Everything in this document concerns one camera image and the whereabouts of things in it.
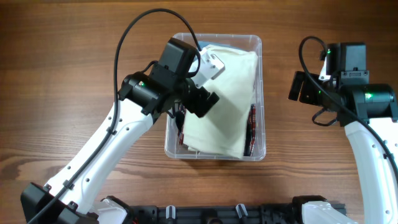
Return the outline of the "cream cloth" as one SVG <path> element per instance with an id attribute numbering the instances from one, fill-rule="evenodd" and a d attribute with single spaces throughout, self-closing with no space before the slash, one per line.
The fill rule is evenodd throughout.
<path id="1" fill-rule="evenodd" d="M 224 71 L 204 84 L 220 99 L 202 118 L 186 113 L 183 143 L 196 151 L 242 159 L 258 56 L 253 51 L 230 47 L 206 48 L 224 63 Z"/>

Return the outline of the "blue jeans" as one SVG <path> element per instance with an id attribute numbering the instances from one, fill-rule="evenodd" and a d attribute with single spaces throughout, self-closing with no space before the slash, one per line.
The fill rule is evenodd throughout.
<path id="1" fill-rule="evenodd" d="M 205 48 L 208 45 L 218 45 L 216 42 L 209 42 L 209 41 L 198 41 L 198 44 L 201 48 Z"/>

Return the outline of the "red blue plaid shirt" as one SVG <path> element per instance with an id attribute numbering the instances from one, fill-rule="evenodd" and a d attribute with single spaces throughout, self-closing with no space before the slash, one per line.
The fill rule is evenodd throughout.
<path id="1" fill-rule="evenodd" d="M 172 110 L 172 115 L 174 116 L 175 124 L 178 129 L 178 144 L 183 145 L 183 123 L 185 119 L 186 109 L 183 105 L 178 105 L 178 110 Z M 255 104 L 251 105 L 251 109 L 249 111 L 247 125 L 246 125 L 246 138 L 245 138 L 245 147 L 243 151 L 243 156 L 252 156 L 254 145 L 255 145 L 255 137 L 256 137 L 256 106 Z"/>

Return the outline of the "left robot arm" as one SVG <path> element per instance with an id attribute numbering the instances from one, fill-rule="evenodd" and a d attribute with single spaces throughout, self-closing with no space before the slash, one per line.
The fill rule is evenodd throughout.
<path id="1" fill-rule="evenodd" d="M 218 95 L 198 84 L 204 51 L 170 39 L 159 60 L 128 75 L 116 88 L 114 105 L 79 153 L 44 186 L 31 183 L 21 194 L 27 223 L 131 223 L 134 213 L 121 200 L 97 195 L 130 147 L 181 103 L 204 116 Z"/>

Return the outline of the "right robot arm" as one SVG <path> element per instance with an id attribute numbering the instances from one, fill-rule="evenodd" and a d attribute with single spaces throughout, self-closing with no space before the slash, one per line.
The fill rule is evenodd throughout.
<path id="1" fill-rule="evenodd" d="M 301 71 L 295 72 L 288 98 L 335 112 L 351 145 L 358 170 L 366 223 L 397 223 L 397 97 L 388 84 L 371 84 L 366 44 L 326 44 L 316 38 L 324 62 L 310 73 L 303 58 L 306 37 L 298 48 Z"/>

